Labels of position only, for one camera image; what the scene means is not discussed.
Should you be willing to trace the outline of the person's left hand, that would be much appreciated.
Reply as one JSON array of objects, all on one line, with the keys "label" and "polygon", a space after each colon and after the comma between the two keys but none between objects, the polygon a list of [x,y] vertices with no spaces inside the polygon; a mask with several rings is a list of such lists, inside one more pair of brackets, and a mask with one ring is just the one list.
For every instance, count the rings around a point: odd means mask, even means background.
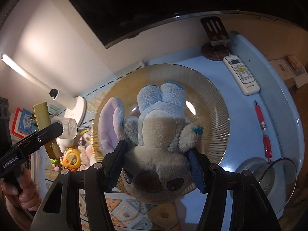
[{"label": "person's left hand", "polygon": [[6,199],[14,207],[23,208],[30,212],[37,211],[42,200],[34,181],[31,179],[30,171],[26,168],[23,169],[19,185],[22,193],[19,193],[18,189],[10,183],[2,183],[1,188]]}]

